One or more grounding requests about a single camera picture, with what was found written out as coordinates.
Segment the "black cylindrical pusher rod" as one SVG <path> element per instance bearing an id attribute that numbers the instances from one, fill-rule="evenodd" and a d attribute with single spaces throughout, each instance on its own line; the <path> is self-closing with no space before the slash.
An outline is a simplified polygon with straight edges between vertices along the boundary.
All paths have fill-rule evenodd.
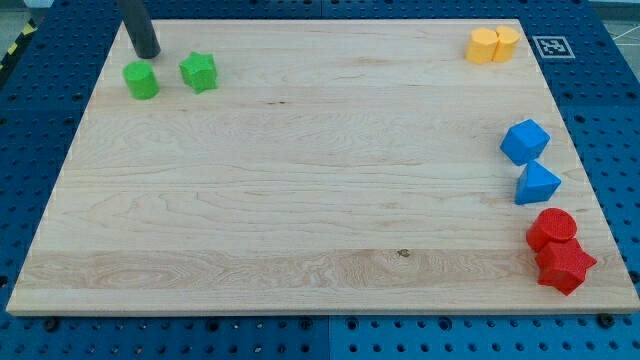
<path id="1" fill-rule="evenodd" d="M 136 55 L 141 59 L 158 56 L 161 47 L 144 2 L 117 0 L 116 3 Z"/>

